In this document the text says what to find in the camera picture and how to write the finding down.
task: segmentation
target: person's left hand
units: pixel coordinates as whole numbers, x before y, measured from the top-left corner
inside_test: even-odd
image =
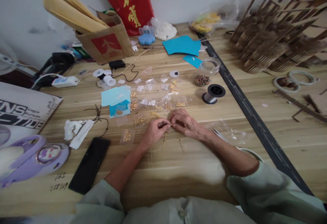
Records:
[[[141,144],[146,146],[146,148],[151,147],[161,137],[163,137],[166,132],[169,133],[168,130],[170,126],[170,121],[165,118],[152,119],[147,127],[145,135],[143,136]]]

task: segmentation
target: black charger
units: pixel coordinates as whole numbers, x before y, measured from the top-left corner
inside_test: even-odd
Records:
[[[119,68],[124,68],[126,67],[126,64],[123,60],[115,60],[115,61],[112,61],[112,62],[109,62],[109,67],[111,69],[119,69]]]

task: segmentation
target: black phone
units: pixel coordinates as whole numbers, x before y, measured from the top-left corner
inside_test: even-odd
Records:
[[[79,164],[68,188],[80,194],[86,194],[99,170],[100,164],[106,154],[109,140],[94,137],[84,157]]]

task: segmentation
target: sleeve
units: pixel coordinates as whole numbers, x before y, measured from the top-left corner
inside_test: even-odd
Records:
[[[321,200],[263,162],[252,175],[229,176],[227,188],[256,223],[327,223]]]
[[[76,205],[76,214],[71,224],[120,224],[124,218],[120,194],[105,180],[101,180]]]

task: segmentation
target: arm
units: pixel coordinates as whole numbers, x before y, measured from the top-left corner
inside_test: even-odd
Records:
[[[226,162],[232,173],[237,176],[248,176],[259,167],[259,161],[227,143],[212,131],[201,126],[190,117],[186,110],[175,110],[171,116],[173,128],[184,135],[200,140],[212,147]]]
[[[136,148],[76,205],[76,214],[71,224],[122,223],[125,214],[120,194],[140,159],[165,132],[169,133],[169,128],[170,122],[164,118],[151,120]]]
[[[121,193],[140,159],[152,144],[157,142],[165,132],[168,132],[169,128],[170,122],[164,118],[151,120],[142,141],[104,180]]]
[[[323,203],[302,192],[284,173],[226,143],[185,110],[174,111],[171,122],[176,130],[204,142],[225,160],[234,174],[228,177],[227,188],[255,222],[327,223]]]

